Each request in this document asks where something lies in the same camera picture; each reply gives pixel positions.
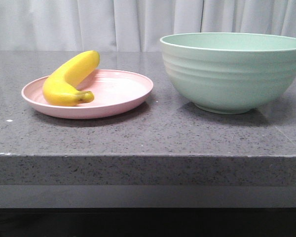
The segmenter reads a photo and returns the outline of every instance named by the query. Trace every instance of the curtain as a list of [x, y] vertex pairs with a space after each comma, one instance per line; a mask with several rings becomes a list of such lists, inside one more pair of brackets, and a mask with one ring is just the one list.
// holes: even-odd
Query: curtain
[[296, 0], [0, 0], [0, 50], [160, 51], [190, 32], [296, 37]]

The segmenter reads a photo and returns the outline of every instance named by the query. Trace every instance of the banana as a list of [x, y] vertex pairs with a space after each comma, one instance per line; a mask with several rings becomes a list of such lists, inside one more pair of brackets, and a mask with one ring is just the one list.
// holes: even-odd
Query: banana
[[44, 82], [43, 95], [51, 105], [76, 106], [94, 100], [91, 91], [79, 91], [79, 85], [100, 63], [100, 55], [94, 50], [73, 57]]

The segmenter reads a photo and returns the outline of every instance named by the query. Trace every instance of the countertop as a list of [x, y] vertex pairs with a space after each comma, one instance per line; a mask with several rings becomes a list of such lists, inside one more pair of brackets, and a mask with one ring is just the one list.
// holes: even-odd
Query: countertop
[[73, 51], [0, 51], [0, 187], [296, 187], [296, 79], [241, 115], [197, 108], [167, 78], [159, 52], [100, 52], [99, 69], [149, 77], [150, 97], [126, 113], [54, 118], [21, 96]]

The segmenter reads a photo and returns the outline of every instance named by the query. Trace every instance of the mint green bowl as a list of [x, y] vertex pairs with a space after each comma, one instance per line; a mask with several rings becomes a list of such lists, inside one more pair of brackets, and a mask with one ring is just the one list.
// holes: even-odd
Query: mint green bowl
[[160, 42], [175, 89], [210, 112], [245, 113], [279, 97], [296, 77], [296, 38], [189, 33]]

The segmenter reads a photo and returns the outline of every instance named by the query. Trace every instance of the pink plate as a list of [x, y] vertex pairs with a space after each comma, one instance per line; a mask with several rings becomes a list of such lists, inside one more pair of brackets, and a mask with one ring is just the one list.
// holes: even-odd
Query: pink plate
[[42, 86], [48, 76], [22, 89], [23, 98], [35, 110], [65, 119], [96, 119], [118, 115], [143, 103], [153, 88], [152, 81], [138, 73], [119, 70], [94, 70], [77, 87], [91, 90], [94, 101], [74, 107], [50, 105], [44, 99]]

